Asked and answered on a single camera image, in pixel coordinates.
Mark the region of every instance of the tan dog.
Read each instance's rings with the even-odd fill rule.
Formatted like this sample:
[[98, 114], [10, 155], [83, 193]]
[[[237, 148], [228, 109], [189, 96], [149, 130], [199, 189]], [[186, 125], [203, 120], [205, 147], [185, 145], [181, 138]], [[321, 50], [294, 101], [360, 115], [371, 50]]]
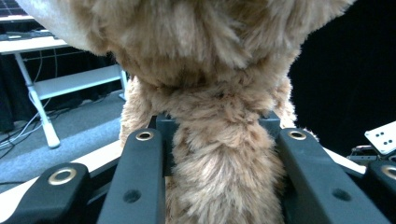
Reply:
[[258, 123], [293, 126], [290, 65], [354, 0], [20, 1], [70, 45], [133, 75], [120, 140], [164, 112], [179, 123], [168, 223], [282, 223], [284, 171]]

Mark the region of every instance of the screw hole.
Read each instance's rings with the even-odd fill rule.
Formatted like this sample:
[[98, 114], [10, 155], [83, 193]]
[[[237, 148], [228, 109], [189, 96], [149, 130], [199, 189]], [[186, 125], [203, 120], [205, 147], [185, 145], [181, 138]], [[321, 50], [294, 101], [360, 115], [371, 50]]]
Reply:
[[62, 185], [72, 180], [77, 175], [77, 170], [71, 167], [64, 167], [53, 173], [49, 177], [51, 185]]
[[142, 193], [139, 190], [130, 189], [125, 192], [125, 194], [123, 196], [123, 200], [126, 203], [135, 203], [135, 202], [137, 202], [137, 200], [140, 199], [141, 196], [142, 196]]
[[335, 189], [332, 191], [332, 196], [334, 196], [336, 199], [339, 199], [341, 201], [349, 202], [352, 200], [352, 197], [343, 189]]
[[291, 131], [288, 133], [289, 137], [294, 138], [296, 140], [304, 140], [306, 138], [306, 135], [301, 132], [297, 131]]
[[136, 136], [136, 139], [139, 141], [147, 141], [147, 140], [151, 139], [153, 136], [154, 136], [154, 133], [152, 133], [152, 132], [142, 132]]
[[387, 175], [389, 178], [396, 180], [396, 167], [392, 165], [383, 165], [381, 167], [382, 173]]
[[391, 156], [391, 157], [389, 157], [389, 160], [390, 160], [390, 161], [395, 161], [395, 162], [396, 162], [396, 156]]

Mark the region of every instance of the white device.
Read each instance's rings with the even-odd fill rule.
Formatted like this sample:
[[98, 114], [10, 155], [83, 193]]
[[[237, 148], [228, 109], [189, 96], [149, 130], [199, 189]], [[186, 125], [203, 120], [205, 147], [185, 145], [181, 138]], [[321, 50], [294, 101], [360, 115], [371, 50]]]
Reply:
[[367, 131], [364, 135], [383, 156], [396, 150], [396, 121]]

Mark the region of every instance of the black wall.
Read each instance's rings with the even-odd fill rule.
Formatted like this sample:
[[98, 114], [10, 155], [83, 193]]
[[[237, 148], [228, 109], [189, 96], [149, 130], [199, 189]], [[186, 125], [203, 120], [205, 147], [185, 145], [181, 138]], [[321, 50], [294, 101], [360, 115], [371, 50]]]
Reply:
[[358, 0], [314, 32], [290, 69], [298, 125], [342, 155], [396, 120], [396, 1]]

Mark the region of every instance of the metal grommet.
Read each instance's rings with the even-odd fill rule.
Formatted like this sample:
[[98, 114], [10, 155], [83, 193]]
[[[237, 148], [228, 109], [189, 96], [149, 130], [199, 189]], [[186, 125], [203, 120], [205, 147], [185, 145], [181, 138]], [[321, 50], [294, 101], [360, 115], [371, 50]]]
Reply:
[[[63, 173], [68, 173], [68, 176], [65, 176], [65, 177], [58, 176]], [[56, 171], [49, 177], [49, 183], [51, 185], [62, 185], [62, 184], [69, 182], [70, 180], [72, 180], [76, 175], [77, 175], [76, 169], [71, 168], [71, 167], [64, 167], [62, 169], [59, 169], [58, 171]]]
[[290, 131], [288, 132], [288, 136], [296, 140], [304, 140], [306, 138], [306, 135], [304, 133], [298, 131]]
[[382, 173], [387, 175], [389, 178], [396, 180], [396, 167], [392, 165], [383, 165], [381, 167]]
[[388, 158], [389, 161], [396, 161], [396, 155]]
[[152, 137], [154, 137], [154, 133], [153, 132], [142, 132], [142, 133], [138, 133], [136, 135], [136, 139], [139, 140], [139, 141], [148, 141]]

